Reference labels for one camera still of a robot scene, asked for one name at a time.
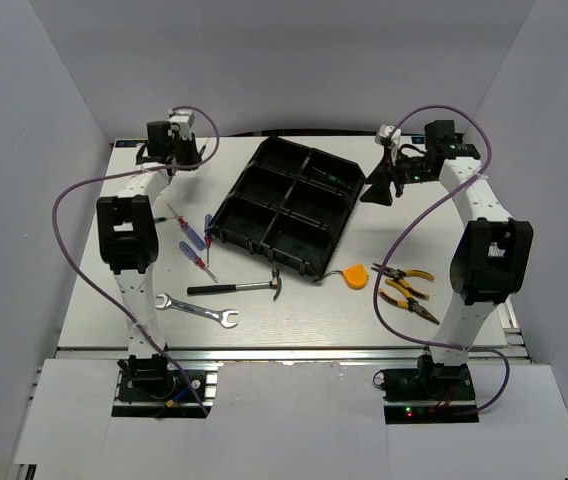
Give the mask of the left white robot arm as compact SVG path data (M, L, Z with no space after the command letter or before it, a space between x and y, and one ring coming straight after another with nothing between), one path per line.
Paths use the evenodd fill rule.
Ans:
M147 124L148 140L136 156L134 174L114 196L97 201L99 250L109 266L127 311L129 355L158 357L166 348L158 325L153 264L159 240L152 205L171 183L175 168L201 161L192 131L194 112L179 109Z

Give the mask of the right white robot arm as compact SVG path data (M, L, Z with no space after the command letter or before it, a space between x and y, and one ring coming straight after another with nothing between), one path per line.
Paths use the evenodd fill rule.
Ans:
M478 150L456 137L453 121L427 124L424 150L417 156L401 153L400 136L389 125L380 127L375 141L384 152L365 181L361 201L389 206L406 185L438 182L451 194L464 225L449 270L454 295L429 348L433 363L415 374L417 390L436 399L452 385L446 367L466 363L485 320L521 289L533 228L501 205L480 171Z

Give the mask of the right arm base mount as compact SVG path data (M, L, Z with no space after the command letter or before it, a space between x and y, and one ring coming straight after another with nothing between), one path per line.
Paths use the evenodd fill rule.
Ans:
M387 425L477 423L476 394L467 365L379 370L372 383L383 394Z

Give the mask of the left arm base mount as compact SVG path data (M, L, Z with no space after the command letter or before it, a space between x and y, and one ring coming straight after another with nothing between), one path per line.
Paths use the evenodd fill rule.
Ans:
M193 392L210 412L214 397L215 372L186 369L187 377L166 358L153 355L138 359L130 356L117 361L116 383L111 416L114 418L204 419Z

